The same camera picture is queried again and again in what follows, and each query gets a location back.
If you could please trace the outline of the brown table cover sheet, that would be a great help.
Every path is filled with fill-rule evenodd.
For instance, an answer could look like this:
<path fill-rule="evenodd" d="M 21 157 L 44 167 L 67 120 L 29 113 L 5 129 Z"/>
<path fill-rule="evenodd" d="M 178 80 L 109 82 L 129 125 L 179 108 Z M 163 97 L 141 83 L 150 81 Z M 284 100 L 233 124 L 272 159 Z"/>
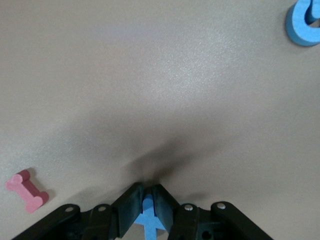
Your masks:
<path fill-rule="evenodd" d="M 320 44 L 289 40 L 294 3 L 0 0 L 0 240 L 135 182 L 320 240 Z"/>

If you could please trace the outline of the red letter I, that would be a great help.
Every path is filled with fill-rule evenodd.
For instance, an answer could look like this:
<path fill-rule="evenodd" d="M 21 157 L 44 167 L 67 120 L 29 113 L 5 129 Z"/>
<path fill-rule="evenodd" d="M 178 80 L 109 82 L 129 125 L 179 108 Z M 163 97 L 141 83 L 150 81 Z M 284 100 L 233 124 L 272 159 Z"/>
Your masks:
<path fill-rule="evenodd" d="M 40 191 L 30 178 L 30 172 L 24 169 L 7 180 L 5 187 L 7 190 L 15 192 L 23 200 L 25 211 L 31 214 L 49 200 L 49 194 Z"/>

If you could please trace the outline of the blue letter G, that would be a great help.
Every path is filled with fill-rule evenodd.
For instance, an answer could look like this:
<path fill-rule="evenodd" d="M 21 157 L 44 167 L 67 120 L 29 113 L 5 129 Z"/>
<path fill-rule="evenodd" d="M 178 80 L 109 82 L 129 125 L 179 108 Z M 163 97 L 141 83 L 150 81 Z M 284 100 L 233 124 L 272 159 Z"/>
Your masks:
<path fill-rule="evenodd" d="M 320 22 L 320 0 L 297 0 L 286 15 L 285 29 L 292 42 L 303 47 L 320 44 L 320 26 L 312 24 Z"/>

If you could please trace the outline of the blue letter x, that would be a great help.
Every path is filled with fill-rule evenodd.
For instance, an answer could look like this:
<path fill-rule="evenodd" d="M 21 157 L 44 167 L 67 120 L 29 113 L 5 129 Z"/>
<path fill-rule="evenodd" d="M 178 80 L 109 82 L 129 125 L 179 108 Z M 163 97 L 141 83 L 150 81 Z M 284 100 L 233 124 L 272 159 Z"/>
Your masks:
<path fill-rule="evenodd" d="M 158 230 L 165 231 L 165 227 L 156 216 L 153 196 L 147 194 L 142 201 L 142 213 L 138 215 L 135 224 L 143 226 L 144 240 L 157 240 Z"/>

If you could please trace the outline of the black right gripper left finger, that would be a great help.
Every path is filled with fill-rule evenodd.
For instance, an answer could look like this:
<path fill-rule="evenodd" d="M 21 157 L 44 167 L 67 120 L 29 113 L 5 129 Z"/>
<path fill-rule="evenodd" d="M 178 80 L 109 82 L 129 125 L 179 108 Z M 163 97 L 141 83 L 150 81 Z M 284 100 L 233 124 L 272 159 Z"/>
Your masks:
<path fill-rule="evenodd" d="M 134 183 L 111 205 L 82 212 L 65 204 L 17 235 L 14 240 L 114 240 L 122 238 L 143 211 L 144 186 Z"/>

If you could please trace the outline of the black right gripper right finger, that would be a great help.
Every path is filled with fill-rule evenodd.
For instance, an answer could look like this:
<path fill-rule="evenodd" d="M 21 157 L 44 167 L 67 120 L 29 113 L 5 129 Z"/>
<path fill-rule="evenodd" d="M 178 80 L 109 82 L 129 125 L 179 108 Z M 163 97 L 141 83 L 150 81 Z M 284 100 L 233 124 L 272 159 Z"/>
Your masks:
<path fill-rule="evenodd" d="M 151 187 L 155 215 L 168 231 L 167 240 L 273 240 L 233 204 L 218 201 L 209 210 L 179 204 L 161 185 Z"/>

